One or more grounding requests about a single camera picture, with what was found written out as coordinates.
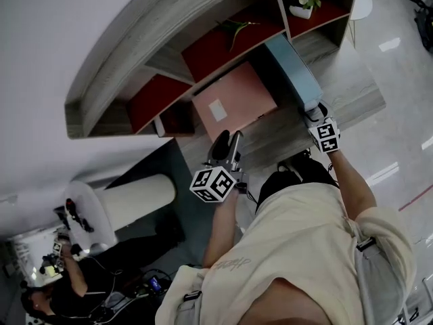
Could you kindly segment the green leaf sprig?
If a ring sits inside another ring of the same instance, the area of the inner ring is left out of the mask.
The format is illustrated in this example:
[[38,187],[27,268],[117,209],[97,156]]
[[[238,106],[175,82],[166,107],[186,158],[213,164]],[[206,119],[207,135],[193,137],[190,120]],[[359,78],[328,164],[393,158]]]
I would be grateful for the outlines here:
[[227,19],[223,22],[216,22],[218,24],[217,28],[225,31],[229,35],[228,52],[231,52],[234,48],[235,41],[240,31],[248,26],[259,25],[258,22],[238,22],[235,20]]

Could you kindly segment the round white side table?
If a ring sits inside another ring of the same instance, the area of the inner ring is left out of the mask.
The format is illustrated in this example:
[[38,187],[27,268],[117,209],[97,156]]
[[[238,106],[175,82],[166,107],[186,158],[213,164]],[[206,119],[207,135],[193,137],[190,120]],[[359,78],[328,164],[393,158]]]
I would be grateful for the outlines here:
[[372,0],[355,0],[350,19],[352,21],[362,20],[372,12],[373,1]]

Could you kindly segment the blue rectangular box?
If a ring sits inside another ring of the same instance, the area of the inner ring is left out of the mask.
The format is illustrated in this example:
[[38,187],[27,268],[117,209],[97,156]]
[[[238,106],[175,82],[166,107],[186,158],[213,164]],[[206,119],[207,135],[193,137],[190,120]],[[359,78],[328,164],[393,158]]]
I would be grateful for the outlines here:
[[292,44],[284,35],[277,35],[266,41],[265,47],[290,82],[300,108],[305,112],[316,109],[323,91]]

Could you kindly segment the pink box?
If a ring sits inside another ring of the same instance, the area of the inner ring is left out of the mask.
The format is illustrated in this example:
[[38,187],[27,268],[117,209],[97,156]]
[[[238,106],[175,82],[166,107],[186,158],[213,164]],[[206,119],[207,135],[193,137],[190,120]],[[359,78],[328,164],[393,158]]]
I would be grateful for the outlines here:
[[211,141],[224,130],[234,134],[277,108],[249,62],[228,72],[192,102]]

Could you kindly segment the person's right forearm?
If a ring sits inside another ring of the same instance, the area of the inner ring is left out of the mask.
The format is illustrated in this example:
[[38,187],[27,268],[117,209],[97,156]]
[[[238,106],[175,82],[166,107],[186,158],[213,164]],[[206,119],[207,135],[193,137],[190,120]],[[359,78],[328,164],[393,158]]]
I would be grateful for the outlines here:
[[377,202],[371,188],[342,151],[330,152],[328,157],[334,167],[348,217],[354,221],[367,209],[376,207]]

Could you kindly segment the brown book with gold print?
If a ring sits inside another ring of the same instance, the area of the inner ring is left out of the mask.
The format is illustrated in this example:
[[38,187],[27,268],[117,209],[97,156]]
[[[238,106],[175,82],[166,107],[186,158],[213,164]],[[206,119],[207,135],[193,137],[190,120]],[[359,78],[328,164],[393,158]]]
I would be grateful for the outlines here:
[[154,119],[159,137],[189,137],[195,133],[190,102],[177,102]]

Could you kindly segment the person's black shorts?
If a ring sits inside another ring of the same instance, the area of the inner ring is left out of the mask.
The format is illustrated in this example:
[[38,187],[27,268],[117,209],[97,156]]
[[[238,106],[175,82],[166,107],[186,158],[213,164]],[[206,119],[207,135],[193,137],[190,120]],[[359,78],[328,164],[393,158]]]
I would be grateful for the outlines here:
[[289,168],[286,161],[279,162],[277,168],[284,167],[285,169],[283,171],[277,170],[264,182],[260,189],[256,211],[270,196],[290,186],[303,183],[324,183],[339,188],[338,183],[328,173],[327,169],[320,162],[311,158],[309,149],[291,157],[290,165],[298,175]]

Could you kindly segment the person's cream shirt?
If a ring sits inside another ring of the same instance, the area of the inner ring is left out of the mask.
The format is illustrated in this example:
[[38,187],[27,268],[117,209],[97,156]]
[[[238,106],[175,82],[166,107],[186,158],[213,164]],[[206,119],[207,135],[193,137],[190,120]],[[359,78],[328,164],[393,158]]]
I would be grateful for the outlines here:
[[338,188],[300,184],[266,199],[211,268],[180,267],[155,325],[238,325],[276,279],[304,292],[332,325],[391,325],[414,277],[396,210],[373,207],[353,221]]

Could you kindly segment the grey wooden shelf unit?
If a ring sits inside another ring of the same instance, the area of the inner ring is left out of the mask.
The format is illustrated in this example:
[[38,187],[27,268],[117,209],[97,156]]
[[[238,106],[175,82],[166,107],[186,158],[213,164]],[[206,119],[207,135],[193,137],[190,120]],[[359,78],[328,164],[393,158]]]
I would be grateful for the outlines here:
[[[285,0],[131,0],[81,66],[65,102],[69,138],[141,133],[158,115],[223,76],[254,49],[320,30],[340,46],[355,0],[321,0],[309,20]],[[228,52],[227,19],[258,22]]]

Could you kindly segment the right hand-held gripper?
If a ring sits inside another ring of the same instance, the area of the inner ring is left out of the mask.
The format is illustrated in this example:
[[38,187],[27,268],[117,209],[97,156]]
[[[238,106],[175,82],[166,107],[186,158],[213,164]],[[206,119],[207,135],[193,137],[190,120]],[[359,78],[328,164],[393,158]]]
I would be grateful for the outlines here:
[[307,112],[301,110],[302,119],[308,133],[322,154],[329,154],[340,149],[340,130],[334,112],[321,100],[318,106]]

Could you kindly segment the person's left forearm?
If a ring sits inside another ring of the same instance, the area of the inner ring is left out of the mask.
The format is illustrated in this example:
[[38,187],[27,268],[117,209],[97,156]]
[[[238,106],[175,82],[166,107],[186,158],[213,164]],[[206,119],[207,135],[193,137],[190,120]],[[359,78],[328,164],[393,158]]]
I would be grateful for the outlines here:
[[236,218],[235,210],[239,192],[233,189],[224,202],[214,211],[212,230],[202,262],[203,268],[211,268],[234,246]]

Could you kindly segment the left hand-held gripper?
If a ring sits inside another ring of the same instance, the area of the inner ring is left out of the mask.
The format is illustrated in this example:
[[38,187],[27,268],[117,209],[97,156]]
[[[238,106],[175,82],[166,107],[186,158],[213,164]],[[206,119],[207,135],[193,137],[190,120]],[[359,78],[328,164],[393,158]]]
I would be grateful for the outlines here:
[[196,171],[189,190],[205,203],[224,202],[233,189],[249,195],[248,176],[241,164],[244,135],[224,130],[215,140],[204,168]]

